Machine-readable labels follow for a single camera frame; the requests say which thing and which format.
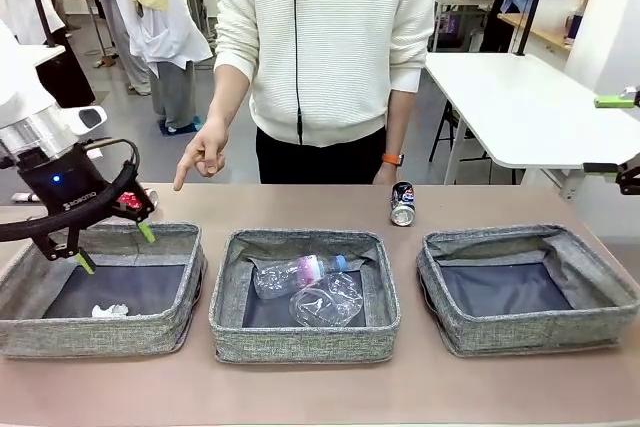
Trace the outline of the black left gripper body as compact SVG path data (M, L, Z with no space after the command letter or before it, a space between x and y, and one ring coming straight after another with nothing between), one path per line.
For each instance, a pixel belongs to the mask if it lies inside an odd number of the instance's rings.
M50 215L67 212L108 186L80 144L54 159L40 147L27 150L18 155L18 174Z

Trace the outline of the person's right hand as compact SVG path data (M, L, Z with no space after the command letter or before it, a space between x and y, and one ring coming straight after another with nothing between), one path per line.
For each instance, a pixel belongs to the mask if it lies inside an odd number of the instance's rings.
M209 117L186 146L177 164L173 190L182 189L191 169L205 178L211 178L221 171L226 163L223 150L227 142L228 125L225 120L217 115Z

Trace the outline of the person's left hand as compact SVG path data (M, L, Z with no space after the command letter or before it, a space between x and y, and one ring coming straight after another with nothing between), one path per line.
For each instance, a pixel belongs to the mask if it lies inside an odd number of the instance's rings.
M383 162L377 171L372 184L392 186L397 182L398 167L393 164Z

